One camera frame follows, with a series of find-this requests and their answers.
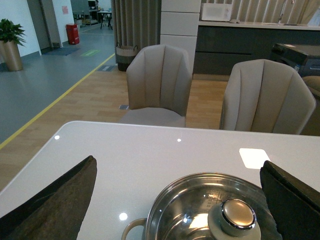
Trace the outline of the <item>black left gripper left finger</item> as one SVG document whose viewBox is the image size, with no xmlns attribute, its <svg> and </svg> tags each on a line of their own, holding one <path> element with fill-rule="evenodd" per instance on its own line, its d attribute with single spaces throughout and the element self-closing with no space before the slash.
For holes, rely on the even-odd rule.
<svg viewBox="0 0 320 240">
<path fill-rule="evenodd" d="M 75 240 L 93 195 L 97 161 L 88 156 L 0 219 L 2 240 Z"/>
</svg>

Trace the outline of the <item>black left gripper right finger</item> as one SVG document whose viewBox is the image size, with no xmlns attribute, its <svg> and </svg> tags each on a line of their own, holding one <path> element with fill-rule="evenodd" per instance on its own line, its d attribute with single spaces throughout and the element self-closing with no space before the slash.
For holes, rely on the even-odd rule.
<svg viewBox="0 0 320 240">
<path fill-rule="evenodd" d="M 267 160 L 260 183 L 278 233 L 284 240 L 320 238 L 320 192 Z"/>
</svg>

